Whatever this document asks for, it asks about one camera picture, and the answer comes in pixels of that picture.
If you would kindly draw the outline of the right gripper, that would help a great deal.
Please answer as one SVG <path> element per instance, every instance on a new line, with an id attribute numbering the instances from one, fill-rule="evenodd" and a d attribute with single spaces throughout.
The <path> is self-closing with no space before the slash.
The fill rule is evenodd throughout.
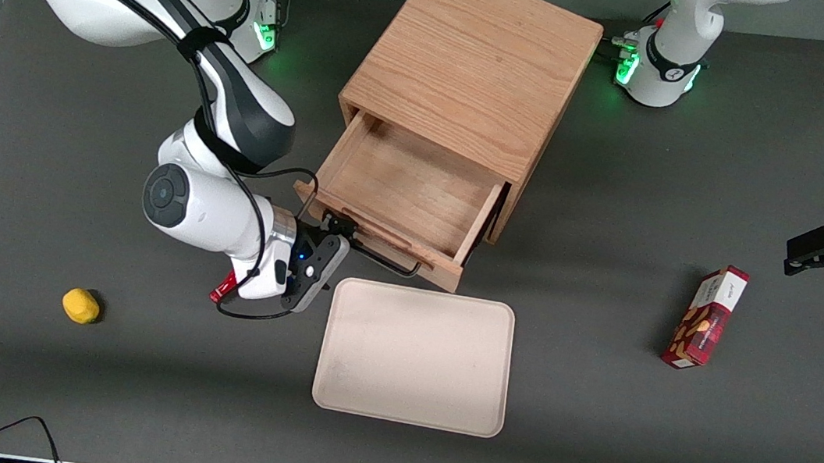
<path id="1" fill-rule="evenodd" d="M 308 308 L 319 293 L 323 254 L 320 244 L 326 234 L 351 241 L 357 238 L 357 224 L 349 216 L 328 209 L 320 227 L 275 221 L 268 232 L 262 256 L 248 262 L 243 275 L 254 269 L 249 280 L 242 277 L 238 295 L 247 299 L 280 297 L 282 305 Z"/>

